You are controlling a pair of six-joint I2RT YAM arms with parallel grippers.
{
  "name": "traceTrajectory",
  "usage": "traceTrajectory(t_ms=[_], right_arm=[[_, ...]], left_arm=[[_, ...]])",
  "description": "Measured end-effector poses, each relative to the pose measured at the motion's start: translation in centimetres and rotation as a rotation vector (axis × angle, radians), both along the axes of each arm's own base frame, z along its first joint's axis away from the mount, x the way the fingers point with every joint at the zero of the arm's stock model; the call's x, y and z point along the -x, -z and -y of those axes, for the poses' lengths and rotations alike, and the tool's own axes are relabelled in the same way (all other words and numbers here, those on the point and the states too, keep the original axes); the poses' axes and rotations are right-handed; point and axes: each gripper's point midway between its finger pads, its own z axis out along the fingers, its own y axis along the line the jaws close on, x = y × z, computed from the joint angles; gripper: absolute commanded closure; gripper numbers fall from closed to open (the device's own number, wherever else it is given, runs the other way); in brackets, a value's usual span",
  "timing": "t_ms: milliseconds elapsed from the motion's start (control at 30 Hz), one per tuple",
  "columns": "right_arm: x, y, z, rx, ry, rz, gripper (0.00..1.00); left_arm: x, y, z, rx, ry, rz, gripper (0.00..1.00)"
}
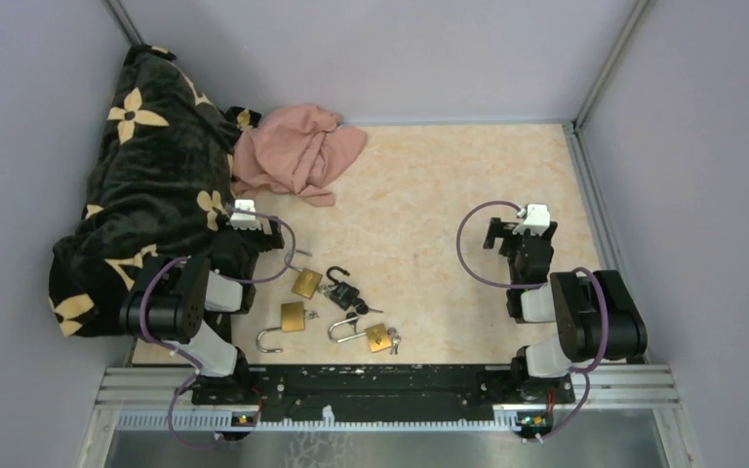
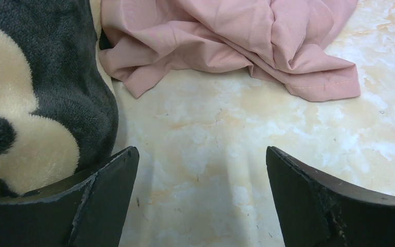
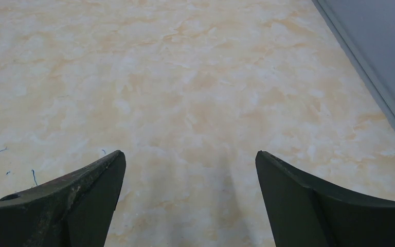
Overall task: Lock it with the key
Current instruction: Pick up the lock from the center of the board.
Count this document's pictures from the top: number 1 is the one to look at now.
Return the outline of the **black-headed keys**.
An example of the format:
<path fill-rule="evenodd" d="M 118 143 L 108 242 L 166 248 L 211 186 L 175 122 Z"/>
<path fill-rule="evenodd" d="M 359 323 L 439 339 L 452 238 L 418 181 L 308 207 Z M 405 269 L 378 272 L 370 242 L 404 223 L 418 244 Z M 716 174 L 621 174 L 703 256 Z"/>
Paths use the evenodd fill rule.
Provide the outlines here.
<path fill-rule="evenodd" d="M 359 315 L 359 316 L 364 316 L 364 315 L 367 315 L 367 314 L 369 314 L 369 313 L 377 313 L 377 314 L 382 314 L 382 313 L 383 313 L 383 311 L 382 311 L 382 310 L 379 310 L 379 309 L 376 309 L 376 308 L 372 308 L 372 307 L 371 307 L 371 306 L 370 306 L 370 305 L 369 305 L 369 304 L 368 304 L 368 303 L 367 303 L 367 302 L 366 302 L 366 301 L 365 301 L 365 300 L 364 300 L 363 298 L 361 298 L 361 297 L 357 297 L 357 298 L 355 298 L 355 299 L 353 300 L 353 302 L 352 302 L 352 304 L 351 304 L 351 309 L 352 309 L 352 311 L 353 311 L 353 312 L 354 312 L 355 314 L 357 314 L 357 315 Z"/>

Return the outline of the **long-shackle brass padlock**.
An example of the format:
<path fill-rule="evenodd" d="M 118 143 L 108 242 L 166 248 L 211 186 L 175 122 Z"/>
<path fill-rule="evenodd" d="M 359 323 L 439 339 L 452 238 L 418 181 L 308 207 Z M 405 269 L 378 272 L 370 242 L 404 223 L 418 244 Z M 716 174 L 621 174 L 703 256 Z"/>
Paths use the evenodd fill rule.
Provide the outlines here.
<path fill-rule="evenodd" d="M 389 329 L 387 326 L 380 323 L 358 331 L 358 321 L 359 316 L 357 314 L 348 312 L 343 320 L 335 322 L 328 327 L 327 336 L 329 341 L 335 344 L 342 344 L 352 340 L 365 339 L 372 353 L 390 349 L 391 342 L 387 334 L 387 330 Z M 343 328 L 350 328 L 351 334 L 343 336 L 337 334 Z"/>

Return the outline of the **silver keys of brass padlock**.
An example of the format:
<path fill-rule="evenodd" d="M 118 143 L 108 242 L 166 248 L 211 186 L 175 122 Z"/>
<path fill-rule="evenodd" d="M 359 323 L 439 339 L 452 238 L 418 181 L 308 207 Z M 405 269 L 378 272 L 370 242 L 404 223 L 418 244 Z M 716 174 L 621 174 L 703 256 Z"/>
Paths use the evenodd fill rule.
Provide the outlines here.
<path fill-rule="evenodd" d="M 391 355 L 397 355 L 399 353 L 399 346 L 401 344 L 402 337 L 399 335 L 398 331 L 395 328 L 389 328 L 387 330 L 387 334 L 391 342 L 389 353 Z"/>

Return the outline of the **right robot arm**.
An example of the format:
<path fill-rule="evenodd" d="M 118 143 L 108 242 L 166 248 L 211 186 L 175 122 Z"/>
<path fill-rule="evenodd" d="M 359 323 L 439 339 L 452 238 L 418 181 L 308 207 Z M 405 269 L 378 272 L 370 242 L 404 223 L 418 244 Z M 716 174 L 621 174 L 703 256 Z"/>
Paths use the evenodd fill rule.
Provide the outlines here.
<path fill-rule="evenodd" d="M 523 402 L 558 389 L 572 367 L 639 358 L 648 347 L 646 325 L 618 271 L 550 271 L 557 227 L 551 221 L 544 230 L 532 230 L 493 217 L 483 245 L 490 250 L 501 241 L 498 253 L 507 260 L 513 285 L 505 293 L 508 315 L 518 324 L 556 327 L 511 361 L 510 388 Z"/>

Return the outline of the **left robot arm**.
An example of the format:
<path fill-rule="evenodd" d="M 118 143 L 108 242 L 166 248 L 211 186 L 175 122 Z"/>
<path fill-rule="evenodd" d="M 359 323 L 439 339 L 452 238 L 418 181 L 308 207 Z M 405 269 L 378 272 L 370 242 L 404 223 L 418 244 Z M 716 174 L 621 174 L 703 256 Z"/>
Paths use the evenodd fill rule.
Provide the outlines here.
<path fill-rule="evenodd" d="M 177 394 L 197 405 L 239 404 L 253 396 L 244 352 L 230 341 L 230 315 L 248 313 L 261 279 L 259 257 L 282 250 L 286 225 L 273 216 L 266 228 L 226 229 L 205 252 L 144 261 L 116 319 L 119 332 L 178 353 L 193 368 Z"/>

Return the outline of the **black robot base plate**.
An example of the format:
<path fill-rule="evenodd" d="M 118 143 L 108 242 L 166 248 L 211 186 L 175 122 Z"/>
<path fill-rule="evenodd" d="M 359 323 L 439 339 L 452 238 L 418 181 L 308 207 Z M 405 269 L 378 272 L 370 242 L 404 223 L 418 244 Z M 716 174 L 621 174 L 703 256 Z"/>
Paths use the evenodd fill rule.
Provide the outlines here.
<path fill-rule="evenodd" d="M 513 388 L 509 365 L 268 365 L 249 368 L 253 396 L 233 405 L 259 405 L 266 422 L 460 422 L 488 421 L 493 409 L 522 405 L 535 410 L 572 404 L 568 377 L 558 389 Z"/>

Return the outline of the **black Kaijing padlock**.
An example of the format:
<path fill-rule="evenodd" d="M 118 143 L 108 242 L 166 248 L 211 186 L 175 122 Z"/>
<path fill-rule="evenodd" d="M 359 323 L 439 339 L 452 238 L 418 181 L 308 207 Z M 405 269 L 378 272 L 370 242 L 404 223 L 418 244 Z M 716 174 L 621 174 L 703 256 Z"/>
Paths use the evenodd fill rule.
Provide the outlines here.
<path fill-rule="evenodd" d="M 350 272 L 340 266 L 331 266 L 326 271 L 326 277 L 330 280 L 328 298 L 343 311 L 347 311 L 360 296 L 360 290 L 346 281 L 335 277 L 335 273 L 344 278 L 350 277 Z"/>

